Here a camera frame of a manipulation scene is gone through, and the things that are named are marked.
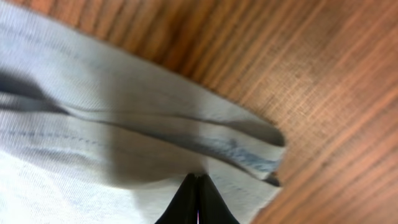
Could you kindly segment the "light blue t-shirt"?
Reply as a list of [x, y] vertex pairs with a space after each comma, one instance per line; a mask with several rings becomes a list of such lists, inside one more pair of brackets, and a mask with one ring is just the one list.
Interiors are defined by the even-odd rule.
[[280, 192], [284, 151], [238, 105], [1, 3], [2, 223], [154, 223], [189, 173], [249, 223]]

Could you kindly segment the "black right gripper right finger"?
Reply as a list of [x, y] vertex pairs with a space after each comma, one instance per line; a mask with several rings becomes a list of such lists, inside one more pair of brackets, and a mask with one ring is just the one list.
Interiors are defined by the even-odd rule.
[[197, 178], [199, 224], [239, 224], [209, 175]]

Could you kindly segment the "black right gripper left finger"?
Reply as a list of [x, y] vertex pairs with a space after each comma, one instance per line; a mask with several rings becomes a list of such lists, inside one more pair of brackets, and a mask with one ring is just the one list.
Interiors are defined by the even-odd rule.
[[188, 174], [155, 224], [197, 223], [197, 178]]

